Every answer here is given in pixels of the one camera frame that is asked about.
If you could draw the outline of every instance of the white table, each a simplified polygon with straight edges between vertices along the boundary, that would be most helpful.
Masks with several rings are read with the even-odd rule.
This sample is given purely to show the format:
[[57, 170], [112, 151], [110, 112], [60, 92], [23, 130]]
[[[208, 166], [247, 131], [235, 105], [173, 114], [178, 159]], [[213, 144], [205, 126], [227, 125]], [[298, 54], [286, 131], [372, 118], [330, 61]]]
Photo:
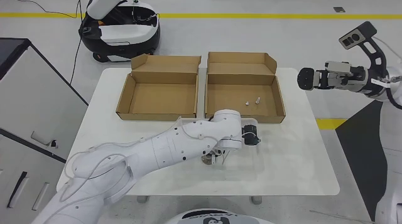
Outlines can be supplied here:
[[[70, 156], [103, 142], [152, 136], [171, 126], [172, 122], [123, 121], [117, 116], [116, 105], [130, 71], [103, 71]], [[207, 166], [192, 159], [155, 171], [128, 195], [337, 195], [339, 185], [307, 96], [296, 83], [297, 71], [279, 68], [277, 76], [286, 117], [281, 124], [258, 124], [259, 145], [231, 152], [224, 165]], [[62, 174], [57, 190], [65, 182]]]

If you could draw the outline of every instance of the table leg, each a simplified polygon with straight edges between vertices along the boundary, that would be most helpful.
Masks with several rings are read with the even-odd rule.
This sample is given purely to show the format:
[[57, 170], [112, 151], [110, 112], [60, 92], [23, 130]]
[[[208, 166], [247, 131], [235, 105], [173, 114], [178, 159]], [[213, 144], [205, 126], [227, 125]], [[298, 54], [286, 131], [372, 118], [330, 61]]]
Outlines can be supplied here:
[[262, 196], [250, 196], [250, 200], [254, 205], [260, 205], [263, 202]]
[[149, 196], [137, 196], [137, 202], [138, 203], [146, 203], [149, 199]]

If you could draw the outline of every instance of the open cardboard box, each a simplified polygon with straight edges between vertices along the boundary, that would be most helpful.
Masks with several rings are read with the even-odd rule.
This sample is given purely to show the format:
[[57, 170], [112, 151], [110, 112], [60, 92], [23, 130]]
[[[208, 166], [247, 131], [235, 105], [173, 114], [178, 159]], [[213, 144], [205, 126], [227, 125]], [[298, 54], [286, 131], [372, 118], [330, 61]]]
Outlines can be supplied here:
[[200, 61], [201, 56], [133, 58], [116, 113], [122, 120], [195, 118]]
[[210, 52], [206, 118], [217, 110], [232, 109], [259, 123], [281, 123], [286, 114], [275, 73], [276, 61], [267, 53]]

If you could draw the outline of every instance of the white cabinet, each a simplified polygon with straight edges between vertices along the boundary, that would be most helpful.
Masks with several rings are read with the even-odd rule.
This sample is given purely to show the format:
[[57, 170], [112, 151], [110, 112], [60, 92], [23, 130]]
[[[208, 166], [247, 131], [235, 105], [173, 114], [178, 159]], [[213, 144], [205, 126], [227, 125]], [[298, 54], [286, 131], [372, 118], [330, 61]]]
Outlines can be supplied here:
[[31, 223], [56, 193], [64, 163], [4, 136], [0, 155], [0, 223]]
[[66, 159], [87, 105], [34, 48], [0, 80], [0, 128]]
[[50, 201], [87, 106], [29, 40], [0, 38], [0, 224]]

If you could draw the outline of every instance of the robot logo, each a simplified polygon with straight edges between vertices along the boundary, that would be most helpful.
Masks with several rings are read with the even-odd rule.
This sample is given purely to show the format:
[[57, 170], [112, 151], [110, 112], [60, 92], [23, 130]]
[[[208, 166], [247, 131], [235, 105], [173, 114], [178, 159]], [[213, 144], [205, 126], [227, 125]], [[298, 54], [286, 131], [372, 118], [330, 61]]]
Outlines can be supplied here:
[[220, 220], [217, 220], [213, 217], [208, 217], [204, 219], [203, 224], [230, 224], [230, 221], [226, 217], [221, 217]]

